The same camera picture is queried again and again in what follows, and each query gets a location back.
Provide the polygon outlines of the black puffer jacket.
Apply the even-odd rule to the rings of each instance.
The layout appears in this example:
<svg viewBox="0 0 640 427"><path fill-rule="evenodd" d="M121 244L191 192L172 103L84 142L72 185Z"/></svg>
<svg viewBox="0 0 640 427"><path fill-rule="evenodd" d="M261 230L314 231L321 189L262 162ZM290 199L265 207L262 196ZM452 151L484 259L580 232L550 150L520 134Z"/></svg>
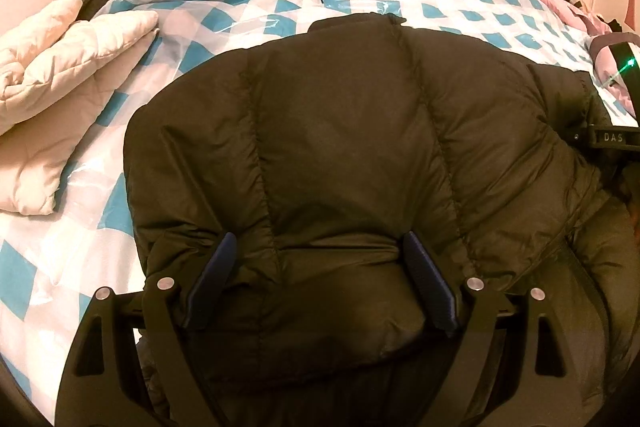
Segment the black puffer jacket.
<svg viewBox="0 0 640 427"><path fill-rule="evenodd" d="M454 346L400 265L413 233L460 279L541 288L582 418L639 353L639 246L585 72L393 15L320 20L220 54L132 116L124 173L144 273L236 238L184 332L235 426L413 426Z"/></svg>

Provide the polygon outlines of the pink folded clothing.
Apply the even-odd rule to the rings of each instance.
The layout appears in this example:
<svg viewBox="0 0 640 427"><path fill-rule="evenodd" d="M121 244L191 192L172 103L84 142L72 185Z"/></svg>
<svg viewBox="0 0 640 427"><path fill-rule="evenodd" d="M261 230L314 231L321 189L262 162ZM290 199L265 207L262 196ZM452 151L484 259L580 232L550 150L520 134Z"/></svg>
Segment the pink folded clothing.
<svg viewBox="0 0 640 427"><path fill-rule="evenodd" d="M588 35L586 49L591 58L596 85L639 120L639 35L614 31L593 12L583 13L565 0L540 0L562 22Z"/></svg>

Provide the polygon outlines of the cream quilted duvet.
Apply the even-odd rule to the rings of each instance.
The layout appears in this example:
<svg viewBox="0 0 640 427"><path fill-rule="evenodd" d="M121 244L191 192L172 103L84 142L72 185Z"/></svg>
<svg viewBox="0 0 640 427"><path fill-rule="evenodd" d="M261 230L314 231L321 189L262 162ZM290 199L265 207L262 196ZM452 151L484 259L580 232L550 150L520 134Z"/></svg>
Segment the cream quilted duvet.
<svg viewBox="0 0 640 427"><path fill-rule="evenodd" d="M54 0L1 37L1 208L47 216L75 148L151 46L154 11Z"/></svg>

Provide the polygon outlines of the blue white checkered bedsheet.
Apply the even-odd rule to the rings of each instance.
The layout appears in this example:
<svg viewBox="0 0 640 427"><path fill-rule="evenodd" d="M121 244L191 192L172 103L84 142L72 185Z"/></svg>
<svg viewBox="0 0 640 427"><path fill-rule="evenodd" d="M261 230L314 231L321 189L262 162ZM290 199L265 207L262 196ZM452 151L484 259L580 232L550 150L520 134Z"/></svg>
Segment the blue white checkered bedsheet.
<svg viewBox="0 0 640 427"><path fill-rule="evenodd" d="M112 0L153 10L160 31L66 162L49 216L1 218L1 354L45 418L91 293L140 287L122 174L126 124L143 103L221 53L302 34L317 20L392 13L414 28L466 35L531 60L592 71L587 35L544 0Z"/></svg>

